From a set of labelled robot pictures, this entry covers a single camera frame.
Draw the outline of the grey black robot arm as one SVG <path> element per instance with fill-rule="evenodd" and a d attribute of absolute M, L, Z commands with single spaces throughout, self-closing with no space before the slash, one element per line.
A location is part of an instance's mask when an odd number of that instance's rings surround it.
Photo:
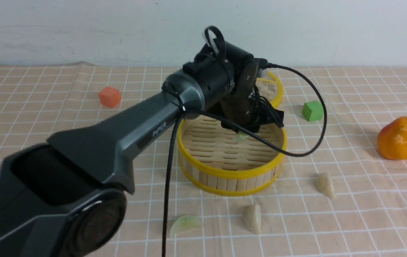
<path fill-rule="evenodd" d="M 255 109 L 267 60 L 230 43 L 205 45 L 169 75 L 163 90 L 97 124 L 53 133 L 0 166 L 0 257 L 84 257 L 116 234 L 135 192 L 133 160 L 196 111 L 248 129 L 266 124 Z"/>

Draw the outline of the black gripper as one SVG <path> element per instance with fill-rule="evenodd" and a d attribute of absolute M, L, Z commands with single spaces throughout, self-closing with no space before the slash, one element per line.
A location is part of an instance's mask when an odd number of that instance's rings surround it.
<path fill-rule="evenodd" d="M 258 133 L 260 127 L 267 124 L 284 127 L 284 112 L 275 109 L 256 86 L 256 80 L 263 76 L 267 64 L 265 59 L 248 60 L 237 76 L 232 93 L 220 101 L 224 117 L 252 133 Z"/>

